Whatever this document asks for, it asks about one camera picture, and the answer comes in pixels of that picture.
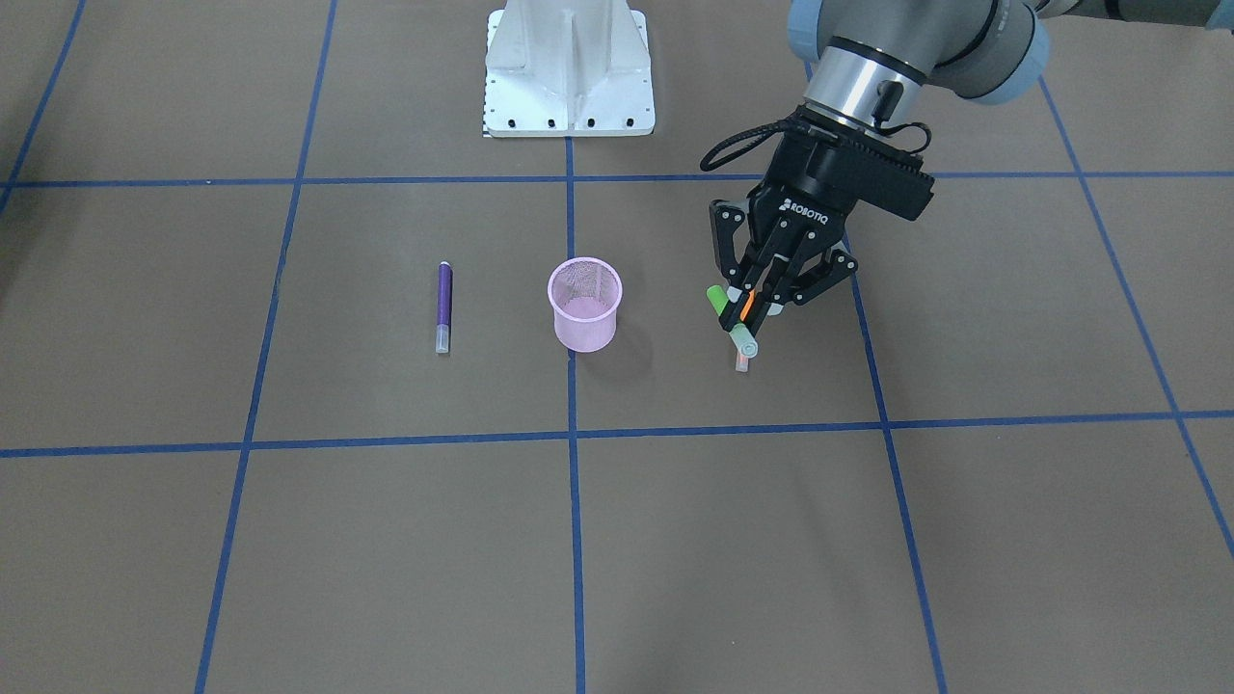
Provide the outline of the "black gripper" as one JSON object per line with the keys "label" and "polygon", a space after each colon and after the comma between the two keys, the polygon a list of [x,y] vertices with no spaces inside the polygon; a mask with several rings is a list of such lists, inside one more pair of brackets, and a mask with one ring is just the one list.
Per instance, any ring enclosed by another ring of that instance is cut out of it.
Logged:
{"label": "black gripper", "polygon": [[[933,198],[935,179],[923,172],[921,154],[885,144],[863,130],[793,114],[764,123],[749,136],[749,148],[774,136],[781,138],[763,183],[750,191],[754,249],[763,249],[770,240],[774,210],[781,203],[789,203],[797,217],[814,224],[842,224],[856,203],[914,221]],[[859,268],[845,243],[814,241],[802,241],[793,254],[772,254],[770,265],[758,265],[759,252],[753,259],[738,258],[737,233],[748,231],[748,203],[714,200],[710,203],[710,220],[714,265],[726,282],[723,288],[755,293],[747,319],[750,331],[761,328],[768,317],[780,315],[789,304],[811,303]],[[763,282],[756,293],[759,277]]]}

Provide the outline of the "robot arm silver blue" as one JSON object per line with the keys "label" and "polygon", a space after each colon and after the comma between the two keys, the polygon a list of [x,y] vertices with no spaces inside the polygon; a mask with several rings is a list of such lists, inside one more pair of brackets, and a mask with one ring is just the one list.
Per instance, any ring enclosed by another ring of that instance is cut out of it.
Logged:
{"label": "robot arm silver blue", "polygon": [[714,144],[701,170],[718,170],[776,140],[768,170],[740,200],[714,200],[714,265],[723,277],[718,322],[755,335],[768,316],[805,305],[847,280],[858,262],[843,247],[860,203],[914,221],[933,198],[922,149],[892,137],[921,90],[1001,105],[1048,65],[1058,16],[1232,28],[1229,1],[793,1],[789,43],[814,68],[801,105]]}

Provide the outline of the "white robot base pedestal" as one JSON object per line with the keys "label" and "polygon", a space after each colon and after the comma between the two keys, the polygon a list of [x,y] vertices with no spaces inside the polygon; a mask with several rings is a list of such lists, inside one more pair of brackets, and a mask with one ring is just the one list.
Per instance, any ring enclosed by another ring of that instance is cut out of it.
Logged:
{"label": "white robot base pedestal", "polygon": [[482,135],[615,138],[656,130],[652,37],[626,1],[507,1],[486,19]]}

